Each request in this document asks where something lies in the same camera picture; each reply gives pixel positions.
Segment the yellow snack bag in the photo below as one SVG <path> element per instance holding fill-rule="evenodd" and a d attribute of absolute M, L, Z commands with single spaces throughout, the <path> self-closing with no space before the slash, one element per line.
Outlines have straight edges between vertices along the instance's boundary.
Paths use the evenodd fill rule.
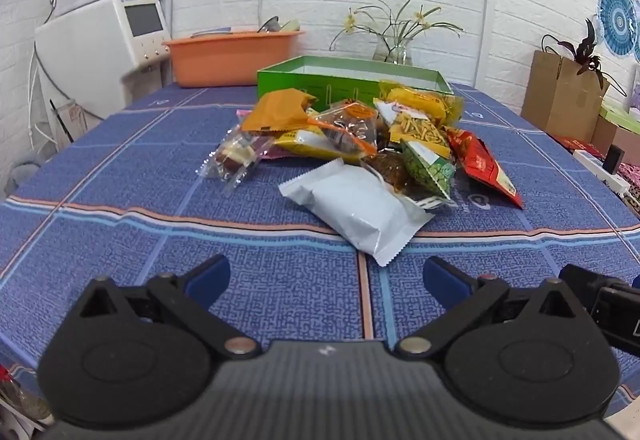
<path fill-rule="evenodd" d="M 378 82 L 378 89 L 382 100 L 421 111 L 438 127 L 453 125 L 464 111 L 463 98 L 454 94 L 415 90 L 393 81 Z"/>

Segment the white power strip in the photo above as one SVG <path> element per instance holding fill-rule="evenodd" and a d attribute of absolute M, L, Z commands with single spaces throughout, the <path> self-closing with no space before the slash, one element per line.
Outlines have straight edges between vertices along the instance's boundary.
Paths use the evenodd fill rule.
<path fill-rule="evenodd" d="M 618 197 L 623 198 L 629 193 L 630 184 L 618 173 L 610 173 L 605 171 L 599 159 L 594 157 L 582 149 L 576 149 L 573 152 L 574 158 L 581 163 L 587 170 L 595 175 L 599 181 L 608 186 Z"/>

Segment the orange snack packet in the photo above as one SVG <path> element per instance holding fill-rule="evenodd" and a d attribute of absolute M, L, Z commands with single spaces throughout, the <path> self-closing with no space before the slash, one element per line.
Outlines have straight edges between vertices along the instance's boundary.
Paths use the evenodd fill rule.
<path fill-rule="evenodd" d="M 306 113 L 317 99 L 297 88 L 285 88 L 263 95 L 241 122 L 241 130 L 254 133 L 278 133 L 303 129 Z"/>

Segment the blue paper fan decoration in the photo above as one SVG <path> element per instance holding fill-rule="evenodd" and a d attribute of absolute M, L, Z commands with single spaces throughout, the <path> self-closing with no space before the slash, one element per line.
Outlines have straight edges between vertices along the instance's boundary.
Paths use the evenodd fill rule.
<path fill-rule="evenodd" d="M 599 0 L 597 15 L 608 51 L 639 60 L 639 10 L 634 0 Z"/>

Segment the red snack packet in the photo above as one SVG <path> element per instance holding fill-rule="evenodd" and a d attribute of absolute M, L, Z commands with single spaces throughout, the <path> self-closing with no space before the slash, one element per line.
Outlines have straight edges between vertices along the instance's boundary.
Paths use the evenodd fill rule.
<path fill-rule="evenodd" d="M 495 189 L 520 209 L 522 197 L 486 144 L 473 132 L 446 127 L 445 134 L 466 175 L 474 181 Z"/>

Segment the green cardboard box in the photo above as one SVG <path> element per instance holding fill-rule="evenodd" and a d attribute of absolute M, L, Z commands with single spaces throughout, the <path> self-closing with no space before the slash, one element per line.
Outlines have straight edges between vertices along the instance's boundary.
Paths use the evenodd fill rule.
<path fill-rule="evenodd" d="M 298 56 L 257 73 L 257 97 L 296 88 L 316 98 L 314 108 L 323 111 L 339 100 L 360 100 L 373 105 L 381 85 L 399 83 L 422 91 L 451 94 L 437 70 L 378 62 L 377 60 Z"/>

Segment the white screen appliance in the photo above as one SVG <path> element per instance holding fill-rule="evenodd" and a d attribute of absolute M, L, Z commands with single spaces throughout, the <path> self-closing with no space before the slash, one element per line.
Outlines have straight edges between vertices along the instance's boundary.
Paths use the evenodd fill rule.
<path fill-rule="evenodd" d="M 162 87 L 169 39 L 160 0 L 99 0 L 50 20 L 35 32 L 46 106 L 118 113 Z"/>

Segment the pink pumpkin seed packet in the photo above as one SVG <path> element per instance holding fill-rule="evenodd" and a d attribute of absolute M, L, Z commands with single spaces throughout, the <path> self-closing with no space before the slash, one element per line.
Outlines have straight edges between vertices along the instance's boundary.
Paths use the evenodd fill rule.
<path fill-rule="evenodd" d="M 196 169 L 201 179 L 221 183 L 226 195 L 247 179 L 276 143 L 276 138 L 269 133 L 244 131 L 242 126 L 247 116 L 248 111 L 240 111 L 238 122 Z"/>

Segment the green triangular snack packet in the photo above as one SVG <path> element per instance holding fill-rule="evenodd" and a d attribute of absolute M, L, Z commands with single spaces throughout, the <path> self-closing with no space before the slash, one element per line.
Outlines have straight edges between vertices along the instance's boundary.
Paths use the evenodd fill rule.
<path fill-rule="evenodd" d="M 409 174 L 433 195 L 450 198 L 456 167 L 418 141 L 400 142 L 402 159 Z"/>

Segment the dark purple potted plant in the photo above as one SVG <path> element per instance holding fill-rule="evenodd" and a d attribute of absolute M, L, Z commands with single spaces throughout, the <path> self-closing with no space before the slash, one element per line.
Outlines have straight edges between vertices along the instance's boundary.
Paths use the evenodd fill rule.
<path fill-rule="evenodd" d="M 559 56 L 560 53 L 556 51 L 555 48 L 557 46 L 559 48 L 564 48 L 564 50 L 573 56 L 574 62 L 579 66 L 577 71 L 578 76 L 585 74 L 587 71 L 591 71 L 598 78 L 601 90 L 604 90 L 604 82 L 608 82 L 608 84 L 611 85 L 617 93 L 620 93 L 623 97 L 627 97 L 626 91 L 618 81 L 613 76 L 602 70 L 601 57 L 594 54 L 594 50 L 597 46 L 597 33 L 593 22 L 589 18 L 586 19 L 586 26 L 587 36 L 585 36 L 578 45 L 574 45 L 570 41 L 561 41 L 556 36 L 552 36 L 551 33 L 544 34 L 540 39 L 541 51 L 544 53 L 553 53 L 556 56 Z"/>

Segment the clear orange-label snack packet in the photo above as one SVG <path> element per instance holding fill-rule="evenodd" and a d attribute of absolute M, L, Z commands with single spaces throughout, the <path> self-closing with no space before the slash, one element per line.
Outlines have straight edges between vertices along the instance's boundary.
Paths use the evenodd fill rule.
<path fill-rule="evenodd" d="M 338 103 L 310 116 L 332 149 L 345 161 L 359 161 L 378 153 L 378 112 L 358 100 Z"/>

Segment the orange plastic basin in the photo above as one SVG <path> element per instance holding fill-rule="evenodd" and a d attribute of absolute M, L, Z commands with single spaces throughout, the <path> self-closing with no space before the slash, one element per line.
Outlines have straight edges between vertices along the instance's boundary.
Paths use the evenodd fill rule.
<path fill-rule="evenodd" d="M 259 70 L 298 54 L 303 31 L 226 32 L 165 41 L 181 88 L 255 85 Z"/>

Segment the white foil snack packet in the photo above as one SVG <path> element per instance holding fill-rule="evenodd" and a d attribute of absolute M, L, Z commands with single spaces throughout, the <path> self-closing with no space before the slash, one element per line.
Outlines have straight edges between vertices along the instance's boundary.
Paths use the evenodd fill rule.
<path fill-rule="evenodd" d="M 280 184 L 279 191 L 381 267 L 389 265 L 433 218 L 390 191 L 378 175 L 341 158 Z"/>

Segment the brown paper bag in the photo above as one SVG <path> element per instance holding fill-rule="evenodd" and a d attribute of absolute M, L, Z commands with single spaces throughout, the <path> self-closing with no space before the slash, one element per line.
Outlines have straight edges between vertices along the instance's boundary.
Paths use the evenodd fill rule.
<path fill-rule="evenodd" d="M 573 59 L 536 51 L 521 116 L 550 135 L 589 143 L 608 80 L 591 70 L 578 74 L 579 70 Z"/>

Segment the yellow cake snack packet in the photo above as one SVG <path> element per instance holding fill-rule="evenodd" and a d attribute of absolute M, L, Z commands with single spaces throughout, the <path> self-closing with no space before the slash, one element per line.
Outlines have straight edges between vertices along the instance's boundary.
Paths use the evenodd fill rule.
<path fill-rule="evenodd" d="M 276 138 L 274 145 L 299 157 L 333 160 L 341 156 L 330 140 L 315 126 L 286 132 Z"/>

